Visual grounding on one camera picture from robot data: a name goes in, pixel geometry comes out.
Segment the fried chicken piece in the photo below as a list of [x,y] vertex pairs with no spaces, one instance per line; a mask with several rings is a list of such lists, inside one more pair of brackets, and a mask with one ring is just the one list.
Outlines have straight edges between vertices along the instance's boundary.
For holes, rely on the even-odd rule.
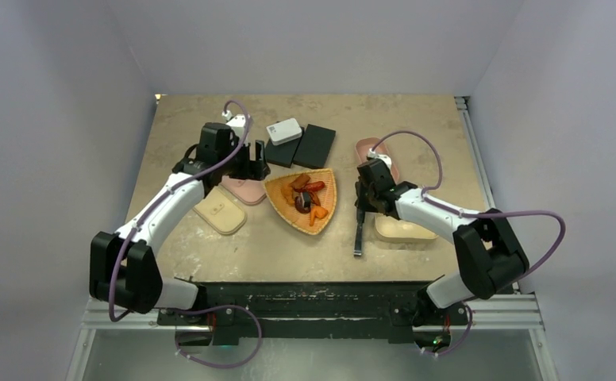
[[280,187],[280,192],[287,205],[293,206],[295,204],[295,190],[292,186],[286,184]]

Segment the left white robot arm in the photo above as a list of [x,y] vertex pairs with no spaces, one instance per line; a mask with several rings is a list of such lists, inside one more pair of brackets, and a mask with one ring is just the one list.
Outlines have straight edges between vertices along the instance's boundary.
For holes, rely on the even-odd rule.
[[133,218],[112,233],[99,232],[90,243],[89,294],[108,302],[110,309],[146,314],[154,309],[177,310],[190,325],[204,321],[208,303],[198,286],[164,278],[156,261],[160,247],[181,222],[221,182],[260,181],[270,173],[264,142],[247,141],[250,117],[208,122],[198,143],[174,165],[167,182]]

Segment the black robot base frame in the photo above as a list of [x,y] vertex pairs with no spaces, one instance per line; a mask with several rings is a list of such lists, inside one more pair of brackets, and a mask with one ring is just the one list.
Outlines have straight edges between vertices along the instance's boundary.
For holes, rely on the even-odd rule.
[[468,323],[464,306],[436,309],[421,297],[423,281],[207,282],[198,285],[189,316],[163,309],[159,325],[202,329],[203,343],[236,345],[241,338],[385,340],[447,346]]

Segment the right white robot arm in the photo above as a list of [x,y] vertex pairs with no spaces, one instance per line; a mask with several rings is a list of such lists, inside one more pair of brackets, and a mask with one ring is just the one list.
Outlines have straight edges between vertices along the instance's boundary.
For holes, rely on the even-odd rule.
[[458,269],[431,282],[417,302],[419,317],[435,323],[449,307],[488,299],[529,270],[529,260],[508,220],[495,210],[460,211],[413,183],[396,183],[381,159],[360,164],[356,206],[428,229],[453,245]]

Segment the black metal tongs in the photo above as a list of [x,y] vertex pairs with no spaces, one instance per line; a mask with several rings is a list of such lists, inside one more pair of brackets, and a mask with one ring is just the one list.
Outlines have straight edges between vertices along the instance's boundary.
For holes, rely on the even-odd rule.
[[361,257],[363,254],[363,241],[364,241],[364,223],[366,218],[366,212],[362,209],[356,210],[356,232],[353,246],[353,255],[355,257]]

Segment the woven bamboo basket tray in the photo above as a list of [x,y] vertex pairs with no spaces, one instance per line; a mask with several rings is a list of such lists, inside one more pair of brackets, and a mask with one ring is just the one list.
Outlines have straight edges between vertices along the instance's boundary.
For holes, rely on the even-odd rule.
[[[327,211],[324,217],[316,216],[313,223],[310,223],[310,213],[302,214],[296,210],[294,204],[289,204],[283,195],[282,189],[292,183],[301,175],[307,175],[310,183],[322,181],[325,186],[316,191],[317,199],[321,203],[321,208]],[[290,226],[298,231],[318,235],[330,223],[337,206],[337,185],[335,173],[330,168],[297,171],[287,175],[281,175],[273,179],[263,181],[263,186],[267,198],[272,204],[278,215]]]

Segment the black rice roll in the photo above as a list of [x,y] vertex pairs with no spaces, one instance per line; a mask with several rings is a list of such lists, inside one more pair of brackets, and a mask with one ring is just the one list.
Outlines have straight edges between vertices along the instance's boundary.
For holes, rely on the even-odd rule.
[[301,196],[301,203],[302,203],[302,208],[303,209],[309,209],[312,205],[312,198],[310,196],[309,192],[302,192],[300,194]]

